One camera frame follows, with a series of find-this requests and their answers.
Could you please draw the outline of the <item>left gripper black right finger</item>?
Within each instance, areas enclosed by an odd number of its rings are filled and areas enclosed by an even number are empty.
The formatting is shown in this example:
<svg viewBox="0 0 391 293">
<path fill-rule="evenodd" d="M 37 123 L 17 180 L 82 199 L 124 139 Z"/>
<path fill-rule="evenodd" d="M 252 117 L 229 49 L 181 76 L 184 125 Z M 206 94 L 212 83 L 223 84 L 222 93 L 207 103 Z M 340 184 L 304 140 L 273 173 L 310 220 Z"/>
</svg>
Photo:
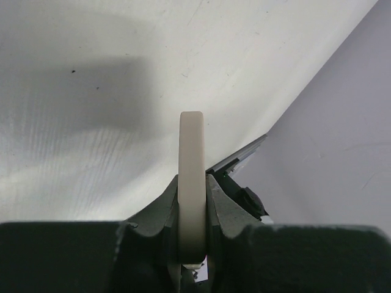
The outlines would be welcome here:
<svg viewBox="0 0 391 293">
<path fill-rule="evenodd" d="M 235 292 L 247 253 L 241 233 L 251 216 L 231 200 L 212 175 L 206 176 L 208 282 L 211 292 Z"/>
</svg>

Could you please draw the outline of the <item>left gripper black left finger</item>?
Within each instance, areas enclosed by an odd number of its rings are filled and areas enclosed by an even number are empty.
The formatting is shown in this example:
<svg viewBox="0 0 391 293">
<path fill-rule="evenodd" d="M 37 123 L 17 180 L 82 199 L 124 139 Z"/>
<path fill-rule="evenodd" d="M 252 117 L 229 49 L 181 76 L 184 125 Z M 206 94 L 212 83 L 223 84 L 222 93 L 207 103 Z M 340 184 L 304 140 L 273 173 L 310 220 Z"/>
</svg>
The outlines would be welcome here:
<svg viewBox="0 0 391 293">
<path fill-rule="evenodd" d="M 164 192 L 126 221 L 122 281 L 133 292 L 179 292 L 178 176 Z"/>
</svg>

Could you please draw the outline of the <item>phone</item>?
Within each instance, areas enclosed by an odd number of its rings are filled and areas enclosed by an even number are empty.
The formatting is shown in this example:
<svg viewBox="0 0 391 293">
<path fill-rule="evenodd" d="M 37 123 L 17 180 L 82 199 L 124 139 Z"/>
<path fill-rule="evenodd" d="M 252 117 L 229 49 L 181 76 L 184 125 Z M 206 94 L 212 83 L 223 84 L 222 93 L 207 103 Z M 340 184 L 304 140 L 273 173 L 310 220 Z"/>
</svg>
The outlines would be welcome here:
<svg viewBox="0 0 391 293">
<path fill-rule="evenodd" d="M 206 256 L 206 175 L 204 117 L 180 115 L 178 147 L 178 259 L 196 266 Z"/>
</svg>

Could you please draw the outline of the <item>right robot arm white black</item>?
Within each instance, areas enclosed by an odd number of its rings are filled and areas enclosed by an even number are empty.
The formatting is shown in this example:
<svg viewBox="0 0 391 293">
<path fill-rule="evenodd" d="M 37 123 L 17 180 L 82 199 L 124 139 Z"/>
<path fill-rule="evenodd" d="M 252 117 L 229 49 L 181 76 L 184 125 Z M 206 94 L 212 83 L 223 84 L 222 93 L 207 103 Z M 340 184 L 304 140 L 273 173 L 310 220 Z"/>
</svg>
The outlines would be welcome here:
<svg viewBox="0 0 391 293">
<path fill-rule="evenodd" d="M 238 194 L 238 202 L 245 211 L 259 221 L 269 216 L 259 196 L 248 187 L 241 188 Z"/>
</svg>

